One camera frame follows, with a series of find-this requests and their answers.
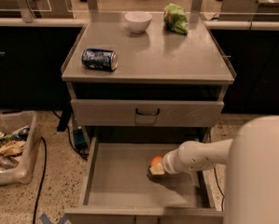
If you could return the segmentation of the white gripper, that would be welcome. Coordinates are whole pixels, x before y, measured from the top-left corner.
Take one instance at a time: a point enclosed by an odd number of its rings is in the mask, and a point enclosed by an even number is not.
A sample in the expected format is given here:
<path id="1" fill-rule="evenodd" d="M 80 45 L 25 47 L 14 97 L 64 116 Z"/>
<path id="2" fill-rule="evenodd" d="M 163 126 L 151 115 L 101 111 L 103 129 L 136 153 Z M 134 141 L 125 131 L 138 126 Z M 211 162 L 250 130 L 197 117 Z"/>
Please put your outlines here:
<path id="1" fill-rule="evenodd" d="M 190 156 L 188 145 L 186 144 L 165 154 L 161 163 L 158 162 L 151 165 L 149 167 L 150 173 L 153 175 L 164 175 L 166 172 L 169 175 L 176 175 L 187 173 L 195 165 L 195 161 Z"/>

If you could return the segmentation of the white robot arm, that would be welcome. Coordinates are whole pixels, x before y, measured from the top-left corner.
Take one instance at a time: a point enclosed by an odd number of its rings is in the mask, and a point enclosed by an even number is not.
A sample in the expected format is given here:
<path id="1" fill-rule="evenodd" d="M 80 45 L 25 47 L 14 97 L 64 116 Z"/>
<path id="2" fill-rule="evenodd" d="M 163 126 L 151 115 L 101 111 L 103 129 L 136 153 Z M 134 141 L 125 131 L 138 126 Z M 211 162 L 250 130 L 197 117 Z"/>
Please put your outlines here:
<path id="1" fill-rule="evenodd" d="M 256 118 L 232 139 L 186 141 L 152 159 L 149 172 L 176 175 L 226 166 L 223 224 L 279 224 L 279 116 Z"/>

